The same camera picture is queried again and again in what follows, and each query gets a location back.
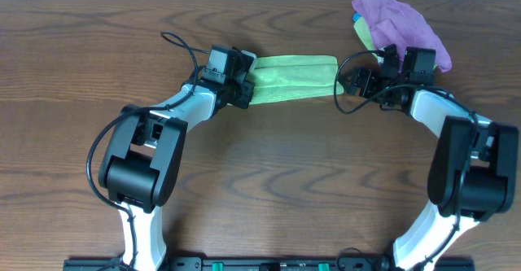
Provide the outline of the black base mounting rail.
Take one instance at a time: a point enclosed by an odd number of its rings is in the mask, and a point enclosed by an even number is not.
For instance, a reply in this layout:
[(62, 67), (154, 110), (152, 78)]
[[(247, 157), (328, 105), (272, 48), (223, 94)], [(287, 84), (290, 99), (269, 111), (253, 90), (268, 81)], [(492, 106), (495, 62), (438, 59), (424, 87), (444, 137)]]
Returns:
[[(64, 271), (126, 270), (116, 266), (116, 259), (110, 260), (65, 260)], [(203, 259), (199, 257), (177, 257), (168, 259), (158, 270), (170, 271), (371, 271), (399, 270), (391, 267), (384, 257), (345, 256), (337, 260), (297, 260), (297, 259)], [(471, 259), (438, 260), (435, 271), (474, 271)]]

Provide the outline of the light green cloth underneath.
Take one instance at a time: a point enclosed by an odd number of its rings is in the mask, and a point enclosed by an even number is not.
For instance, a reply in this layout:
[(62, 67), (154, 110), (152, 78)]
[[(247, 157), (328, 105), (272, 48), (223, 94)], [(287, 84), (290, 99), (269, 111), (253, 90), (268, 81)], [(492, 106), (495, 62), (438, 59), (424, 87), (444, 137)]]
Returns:
[(353, 27), (367, 50), (381, 50), (386, 46), (394, 44), (400, 60), (400, 70), (405, 62), (405, 53), (408, 47), (434, 50), (436, 55), (433, 66), (436, 67), (438, 64), (439, 51), (436, 49), (436, 46), (416, 39), (415, 31), (412, 31), (410, 28), (397, 27), (392, 20), (385, 19), (369, 25), (366, 19), (361, 17), (357, 22), (353, 23)]

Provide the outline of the blue cloth corner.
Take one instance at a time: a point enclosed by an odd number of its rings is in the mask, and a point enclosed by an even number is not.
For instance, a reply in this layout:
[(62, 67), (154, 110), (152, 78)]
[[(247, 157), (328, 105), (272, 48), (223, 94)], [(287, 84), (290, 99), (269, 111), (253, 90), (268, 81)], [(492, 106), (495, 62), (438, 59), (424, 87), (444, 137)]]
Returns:
[(353, 22), (357, 22), (361, 18), (361, 15), (359, 13), (354, 13), (352, 17)]

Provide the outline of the green microfiber cloth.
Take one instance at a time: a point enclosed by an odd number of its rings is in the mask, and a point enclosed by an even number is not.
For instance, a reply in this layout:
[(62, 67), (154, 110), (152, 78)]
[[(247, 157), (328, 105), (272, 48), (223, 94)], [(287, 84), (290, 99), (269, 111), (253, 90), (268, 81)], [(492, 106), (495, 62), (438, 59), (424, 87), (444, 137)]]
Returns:
[(250, 105), (331, 96), (338, 72), (331, 55), (261, 57), (247, 79), (254, 83)]

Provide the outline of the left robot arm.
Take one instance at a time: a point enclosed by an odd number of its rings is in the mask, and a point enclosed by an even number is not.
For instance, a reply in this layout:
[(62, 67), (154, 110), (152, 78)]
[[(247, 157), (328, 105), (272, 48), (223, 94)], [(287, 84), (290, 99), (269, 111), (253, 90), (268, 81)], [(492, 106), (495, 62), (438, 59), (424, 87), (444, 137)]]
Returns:
[(120, 270), (157, 270), (167, 247), (162, 207), (177, 181), (187, 133), (228, 105), (246, 109), (254, 83), (247, 79), (257, 57), (252, 52), (213, 46), (208, 62), (196, 66), (181, 89), (151, 107), (125, 106), (108, 125), (112, 131), (99, 169), (104, 202), (123, 224), (125, 250)]

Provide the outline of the purple microfiber cloth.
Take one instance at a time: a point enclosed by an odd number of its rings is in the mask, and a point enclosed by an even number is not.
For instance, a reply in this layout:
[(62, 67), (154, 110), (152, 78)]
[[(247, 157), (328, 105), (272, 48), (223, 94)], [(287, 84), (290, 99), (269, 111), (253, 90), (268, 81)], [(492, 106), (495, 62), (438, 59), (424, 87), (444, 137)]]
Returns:
[(368, 50), (394, 44), (400, 60), (408, 47), (432, 49), (435, 66), (442, 72), (452, 68), (449, 52), (424, 17), (411, 5), (397, 0), (353, 0), (353, 27)]

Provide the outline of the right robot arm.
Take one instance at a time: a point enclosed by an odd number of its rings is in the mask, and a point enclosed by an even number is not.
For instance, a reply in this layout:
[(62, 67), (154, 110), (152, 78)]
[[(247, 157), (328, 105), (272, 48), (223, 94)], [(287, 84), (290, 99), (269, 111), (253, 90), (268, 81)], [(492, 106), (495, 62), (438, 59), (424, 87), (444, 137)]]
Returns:
[(519, 131), (479, 115), (435, 84), (436, 51), (395, 45), (372, 50), (380, 69), (338, 70), (343, 87), (383, 111), (399, 111), (438, 138), (427, 179), (428, 201), (409, 229), (383, 255), (348, 255), (340, 270), (465, 270), (468, 261), (443, 263), (441, 256), (466, 231), (507, 212), (514, 202)]

